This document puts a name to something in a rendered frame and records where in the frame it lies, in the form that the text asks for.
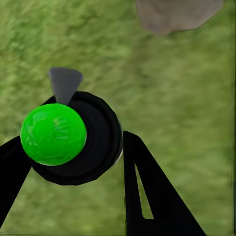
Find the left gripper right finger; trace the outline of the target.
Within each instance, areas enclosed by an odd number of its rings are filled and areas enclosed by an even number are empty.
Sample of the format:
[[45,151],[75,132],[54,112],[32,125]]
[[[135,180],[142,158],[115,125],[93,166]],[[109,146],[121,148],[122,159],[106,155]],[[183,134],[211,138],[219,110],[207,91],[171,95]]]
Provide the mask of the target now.
[[[206,236],[142,139],[123,131],[127,236]],[[145,219],[135,164],[154,219]]]

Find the pesticide atomizer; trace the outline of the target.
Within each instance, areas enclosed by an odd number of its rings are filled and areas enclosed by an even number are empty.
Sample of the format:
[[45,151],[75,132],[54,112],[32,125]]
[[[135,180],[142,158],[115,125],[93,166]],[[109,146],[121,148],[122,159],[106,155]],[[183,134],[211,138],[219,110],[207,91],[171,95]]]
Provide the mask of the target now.
[[59,185],[96,180],[120,158],[123,131],[102,99],[77,91],[84,76],[68,67],[49,70],[54,95],[23,122],[20,140],[34,170]]

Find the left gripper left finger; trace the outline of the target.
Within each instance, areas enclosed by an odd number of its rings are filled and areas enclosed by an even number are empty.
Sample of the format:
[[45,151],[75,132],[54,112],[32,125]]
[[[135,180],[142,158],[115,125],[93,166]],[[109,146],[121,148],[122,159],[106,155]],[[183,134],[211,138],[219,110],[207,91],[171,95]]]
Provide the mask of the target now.
[[0,227],[22,187],[31,164],[20,135],[0,146]]

